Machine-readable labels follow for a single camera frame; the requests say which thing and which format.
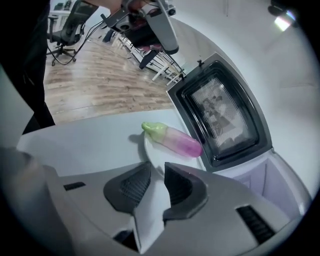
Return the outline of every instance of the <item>white wall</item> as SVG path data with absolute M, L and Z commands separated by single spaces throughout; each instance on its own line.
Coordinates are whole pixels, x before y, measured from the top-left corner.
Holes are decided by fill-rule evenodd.
M 240 73 L 229 56 L 204 34 L 177 19 L 172 18 L 171 23 L 179 44 L 178 53 L 172 55 L 172 57 L 185 69 L 186 74 L 198 65 L 198 60 L 204 61 L 214 53 L 222 56 Z
M 99 7 L 94 14 L 86 21 L 85 23 L 85 32 L 88 31 L 92 26 L 102 21 L 101 14 L 104 14 L 106 17 L 110 15 L 109 9 L 105 7 Z
M 34 112 L 0 64 L 0 147 L 15 148 Z
M 258 100 L 275 150 L 310 194 L 320 184 L 320 83 L 303 34 L 281 32 L 267 0 L 175 0 L 175 19 L 212 40 L 237 66 Z

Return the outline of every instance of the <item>white countertop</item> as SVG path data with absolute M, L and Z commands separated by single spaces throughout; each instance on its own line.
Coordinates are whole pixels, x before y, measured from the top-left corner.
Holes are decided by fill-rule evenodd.
M 148 161 L 142 122 L 162 122 L 187 132 L 175 109 L 105 115 L 25 134 L 17 149 L 59 176 L 87 174 Z

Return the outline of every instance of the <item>wooden floor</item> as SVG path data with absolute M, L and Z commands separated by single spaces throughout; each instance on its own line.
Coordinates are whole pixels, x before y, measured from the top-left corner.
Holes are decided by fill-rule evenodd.
M 44 77 L 45 101 L 56 124 L 127 112 L 173 108 L 166 93 L 165 78 L 151 80 L 156 74 L 140 70 L 130 53 L 101 42 L 87 41 L 68 65 L 47 56 Z M 67 62 L 68 56 L 59 60 Z

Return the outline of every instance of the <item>gray robot arm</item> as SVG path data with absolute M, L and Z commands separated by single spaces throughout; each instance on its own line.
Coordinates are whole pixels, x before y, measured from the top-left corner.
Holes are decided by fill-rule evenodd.
M 133 13 L 129 8 L 132 1 L 123 0 L 121 9 L 109 17 L 102 14 L 106 25 L 128 37 L 135 47 L 161 44 L 166 53 L 177 53 L 177 36 L 169 19 L 176 14 L 176 8 L 166 0 L 156 0 Z

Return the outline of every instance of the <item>person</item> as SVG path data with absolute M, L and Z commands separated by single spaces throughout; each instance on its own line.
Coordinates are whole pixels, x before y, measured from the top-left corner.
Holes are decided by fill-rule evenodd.
M 85 0 L 85 2 L 106 7 L 113 14 L 121 8 L 122 0 Z M 138 10 L 150 0 L 135 0 L 130 5 L 132 10 Z M 2 10 L 14 10 L 14 18 L 21 22 L 15 28 L 1 20 L 0 63 L 12 84 L 34 114 L 25 131 L 28 133 L 38 129 L 54 126 L 54 119 L 45 102 L 44 77 L 47 54 L 47 30 L 50 0 L 42 0 L 35 4 L 23 0 L 14 8 L 1 6 Z

